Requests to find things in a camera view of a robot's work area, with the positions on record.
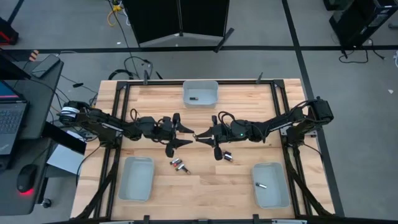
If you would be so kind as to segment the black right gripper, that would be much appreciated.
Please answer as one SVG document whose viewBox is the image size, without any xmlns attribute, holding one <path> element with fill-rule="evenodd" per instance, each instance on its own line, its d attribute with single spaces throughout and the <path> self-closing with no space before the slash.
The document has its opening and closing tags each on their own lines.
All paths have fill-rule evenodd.
<svg viewBox="0 0 398 224">
<path fill-rule="evenodd" d="M 214 150 L 214 157 L 217 161 L 222 160 L 223 153 L 219 146 L 221 143 L 229 143 L 229 142 L 237 142 L 239 138 L 233 133 L 233 130 L 230 125 L 228 124 L 217 124 L 217 116 L 213 115 L 211 117 L 212 126 L 203 133 L 195 134 L 194 138 L 196 142 L 201 142 L 203 144 L 207 144 L 211 146 Z M 211 137 L 214 135 L 214 131 L 216 128 L 216 140 L 212 139 Z"/>
</svg>

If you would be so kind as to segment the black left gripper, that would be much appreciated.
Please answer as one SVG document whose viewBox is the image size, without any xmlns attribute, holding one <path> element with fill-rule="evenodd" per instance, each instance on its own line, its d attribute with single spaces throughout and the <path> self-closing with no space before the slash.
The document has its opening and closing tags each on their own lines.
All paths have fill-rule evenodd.
<svg viewBox="0 0 398 224">
<path fill-rule="evenodd" d="M 181 123 L 179 113 L 174 113 L 172 119 L 171 117 L 164 116 L 155 124 L 154 137 L 152 140 L 154 142 L 161 142 L 162 144 L 163 141 L 170 141 L 166 144 L 165 148 L 165 154 L 169 158 L 173 158 L 176 149 L 193 142 L 191 140 L 173 139 L 175 136 L 175 130 L 180 133 L 194 133 L 193 130 L 185 127 Z"/>
</svg>

